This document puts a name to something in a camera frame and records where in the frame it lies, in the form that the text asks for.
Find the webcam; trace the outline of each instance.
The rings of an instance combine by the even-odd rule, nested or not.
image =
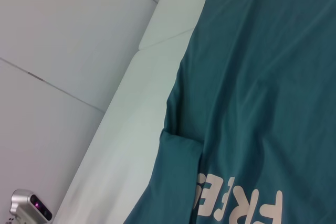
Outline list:
[[[10,212],[19,224],[46,224],[53,218],[36,194],[24,189],[13,192]]]

